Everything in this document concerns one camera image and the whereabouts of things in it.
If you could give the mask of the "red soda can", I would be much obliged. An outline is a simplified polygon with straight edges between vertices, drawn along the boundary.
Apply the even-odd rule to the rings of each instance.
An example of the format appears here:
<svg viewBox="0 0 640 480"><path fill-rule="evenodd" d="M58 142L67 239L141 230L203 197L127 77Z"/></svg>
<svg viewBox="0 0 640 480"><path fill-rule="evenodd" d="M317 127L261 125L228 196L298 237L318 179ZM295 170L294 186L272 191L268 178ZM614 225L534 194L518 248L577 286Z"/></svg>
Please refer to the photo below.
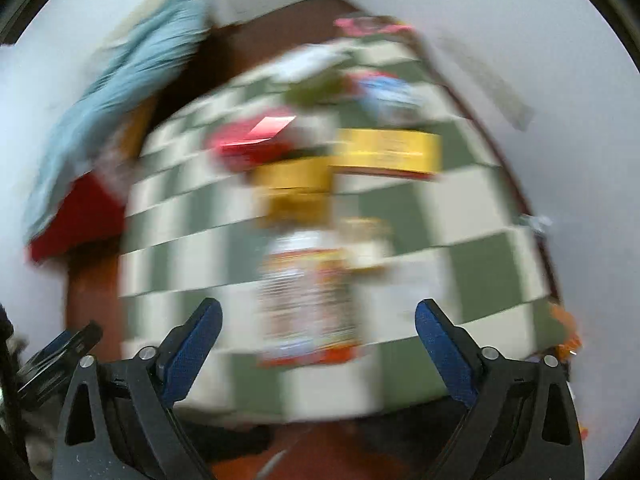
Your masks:
<svg viewBox="0 0 640 480"><path fill-rule="evenodd" d="M275 162L298 148L297 114L286 106L226 122L205 147L224 168L239 174Z"/></svg>

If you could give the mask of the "blue white milk carton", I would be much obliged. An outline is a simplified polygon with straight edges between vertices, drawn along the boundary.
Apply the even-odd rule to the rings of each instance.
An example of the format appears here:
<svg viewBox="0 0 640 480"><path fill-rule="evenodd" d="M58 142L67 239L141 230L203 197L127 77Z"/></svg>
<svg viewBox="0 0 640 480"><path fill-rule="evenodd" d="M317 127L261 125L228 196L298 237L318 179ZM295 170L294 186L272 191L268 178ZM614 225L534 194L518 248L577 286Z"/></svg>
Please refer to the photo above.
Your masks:
<svg viewBox="0 0 640 480"><path fill-rule="evenodd" d="M412 127L424 121L423 102L407 81L365 70L349 76L358 103L374 122L385 127Z"/></svg>

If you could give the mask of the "orange noodle packet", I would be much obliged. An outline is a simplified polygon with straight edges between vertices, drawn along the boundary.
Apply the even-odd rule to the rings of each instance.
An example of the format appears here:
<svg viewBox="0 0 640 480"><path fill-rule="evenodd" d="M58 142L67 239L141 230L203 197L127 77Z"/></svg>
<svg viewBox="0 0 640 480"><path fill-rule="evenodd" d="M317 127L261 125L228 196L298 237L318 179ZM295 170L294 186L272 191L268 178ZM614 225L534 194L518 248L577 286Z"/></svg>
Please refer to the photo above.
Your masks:
<svg viewBox="0 0 640 480"><path fill-rule="evenodd" d="M330 231L274 238L262 262L259 307L265 366L335 365L358 356L346 255Z"/></svg>

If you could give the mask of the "bread piece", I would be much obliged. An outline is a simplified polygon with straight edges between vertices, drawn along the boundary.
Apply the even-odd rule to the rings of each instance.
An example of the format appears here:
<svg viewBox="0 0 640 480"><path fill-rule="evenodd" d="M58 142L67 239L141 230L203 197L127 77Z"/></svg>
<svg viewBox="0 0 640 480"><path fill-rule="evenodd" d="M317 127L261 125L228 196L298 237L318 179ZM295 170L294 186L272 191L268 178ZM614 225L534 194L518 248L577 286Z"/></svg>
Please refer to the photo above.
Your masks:
<svg viewBox="0 0 640 480"><path fill-rule="evenodd" d="M382 219L343 219L338 225L338 235L349 271L364 273L382 270L393 255L390 241L392 230Z"/></svg>

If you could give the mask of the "red bed base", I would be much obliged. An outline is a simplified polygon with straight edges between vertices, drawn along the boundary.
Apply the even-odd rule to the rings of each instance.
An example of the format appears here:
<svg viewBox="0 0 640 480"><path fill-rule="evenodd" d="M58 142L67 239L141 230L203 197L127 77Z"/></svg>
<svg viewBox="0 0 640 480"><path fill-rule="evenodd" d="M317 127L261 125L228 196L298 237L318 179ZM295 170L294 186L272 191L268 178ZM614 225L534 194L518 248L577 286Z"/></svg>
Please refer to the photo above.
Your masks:
<svg viewBox="0 0 640 480"><path fill-rule="evenodd" d="M82 244L120 235L124 223L125 202L91 171L74 181L47 229L29 242L29 259L42 263Z"/></svg>

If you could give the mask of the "white plastic bottle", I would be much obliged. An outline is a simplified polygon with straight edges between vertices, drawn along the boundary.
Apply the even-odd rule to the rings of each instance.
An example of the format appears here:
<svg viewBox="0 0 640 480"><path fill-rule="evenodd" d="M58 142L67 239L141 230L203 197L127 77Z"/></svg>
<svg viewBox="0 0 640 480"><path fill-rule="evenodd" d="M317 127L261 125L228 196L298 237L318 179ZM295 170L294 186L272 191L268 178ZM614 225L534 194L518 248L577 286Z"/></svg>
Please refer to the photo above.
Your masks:
<svg viewBox="0 0 640 480"><path fill-rule="evenodd" d="M548 217L533 214L521 214L518 223L529 228L538 237L547 236L552 227L552 221Z"/></svg>

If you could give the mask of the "yellow snack pouch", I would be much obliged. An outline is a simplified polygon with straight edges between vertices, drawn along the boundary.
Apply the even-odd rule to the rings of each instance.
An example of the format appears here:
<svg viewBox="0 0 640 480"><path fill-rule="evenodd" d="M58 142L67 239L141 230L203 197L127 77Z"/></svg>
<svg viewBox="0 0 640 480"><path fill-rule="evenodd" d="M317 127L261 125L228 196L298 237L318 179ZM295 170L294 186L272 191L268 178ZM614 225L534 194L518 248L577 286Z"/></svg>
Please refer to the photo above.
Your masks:
<svg viewBox="0 0 640 480"><path fill-rule="evenodd" d="M258 167L253 174L264 226L325 226L333 169L329 156L293 158Z"/></svg>

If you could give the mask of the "yellow flat box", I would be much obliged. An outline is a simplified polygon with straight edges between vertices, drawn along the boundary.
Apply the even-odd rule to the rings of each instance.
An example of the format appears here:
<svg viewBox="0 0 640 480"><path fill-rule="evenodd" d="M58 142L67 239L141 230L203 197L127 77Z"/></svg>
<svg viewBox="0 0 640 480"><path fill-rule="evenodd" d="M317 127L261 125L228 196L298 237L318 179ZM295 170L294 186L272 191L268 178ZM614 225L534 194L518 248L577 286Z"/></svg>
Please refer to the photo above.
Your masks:
<svg viewBox="0 0 640 480"><path fill-rule="evenodd" d="M351 174L424 180L442 170L442 140L418 130L341 129L331 159Z"/></svg>

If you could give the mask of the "green white carton box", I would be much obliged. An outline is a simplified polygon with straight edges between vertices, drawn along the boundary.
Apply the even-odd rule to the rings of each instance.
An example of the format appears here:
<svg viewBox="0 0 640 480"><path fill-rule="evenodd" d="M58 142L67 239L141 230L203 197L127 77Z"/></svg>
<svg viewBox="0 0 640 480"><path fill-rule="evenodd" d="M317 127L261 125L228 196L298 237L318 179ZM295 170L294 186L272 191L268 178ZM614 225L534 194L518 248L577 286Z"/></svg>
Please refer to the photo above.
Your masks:
<svg viewBox="0 0 640 480"><path fill-rule="evenodd" d="M349 57L329 44L304 44L274 63L270 80L288 105L314 107L340 96Z"/></svg>

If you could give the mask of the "light blue duvet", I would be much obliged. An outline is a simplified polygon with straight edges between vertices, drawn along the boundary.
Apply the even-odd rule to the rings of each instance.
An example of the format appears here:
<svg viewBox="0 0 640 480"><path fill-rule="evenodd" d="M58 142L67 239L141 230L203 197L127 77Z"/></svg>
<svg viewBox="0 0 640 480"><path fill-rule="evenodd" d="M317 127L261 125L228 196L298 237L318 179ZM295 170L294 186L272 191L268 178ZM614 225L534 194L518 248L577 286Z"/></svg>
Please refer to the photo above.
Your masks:
<svg viewBox="0 0 640 480"><path fill-rule="evenodd" d="M114 47L104 70L49 131L25 206L25 243L47 229L122 118L179 75L208 31L206 0L165 0Z"/></svg>

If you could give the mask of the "pink plush toy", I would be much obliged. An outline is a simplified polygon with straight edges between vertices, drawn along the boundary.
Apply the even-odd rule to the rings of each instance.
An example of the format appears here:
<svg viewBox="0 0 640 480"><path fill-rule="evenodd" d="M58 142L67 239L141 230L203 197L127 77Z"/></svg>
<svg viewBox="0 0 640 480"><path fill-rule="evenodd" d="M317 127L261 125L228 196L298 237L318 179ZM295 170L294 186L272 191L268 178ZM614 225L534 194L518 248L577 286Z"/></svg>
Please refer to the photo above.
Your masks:
<svg viewBox="0 0 640 480"><path fill-rule="evenodd" d="M334 26L346 37L367 37L378 34L409 37L414 28L389 15L352 13L340 16Z"/></svg>

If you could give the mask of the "wall switch panel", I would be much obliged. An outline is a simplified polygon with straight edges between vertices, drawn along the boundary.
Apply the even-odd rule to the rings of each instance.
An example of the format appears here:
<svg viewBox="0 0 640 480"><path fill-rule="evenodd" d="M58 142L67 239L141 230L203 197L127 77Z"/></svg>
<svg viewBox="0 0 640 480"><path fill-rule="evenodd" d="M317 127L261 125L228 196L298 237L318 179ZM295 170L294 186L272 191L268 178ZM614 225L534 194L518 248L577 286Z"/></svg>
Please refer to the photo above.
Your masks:
<svg viewBox="0 0 640 480"><path fill-rule="evenodd" d="M470 48L453 36L440 38L440 46L468 74L484 95L494 103L506 121L516 130L525 131L534 116L529 106L516 89L489 64L476 56Z"/></svg>

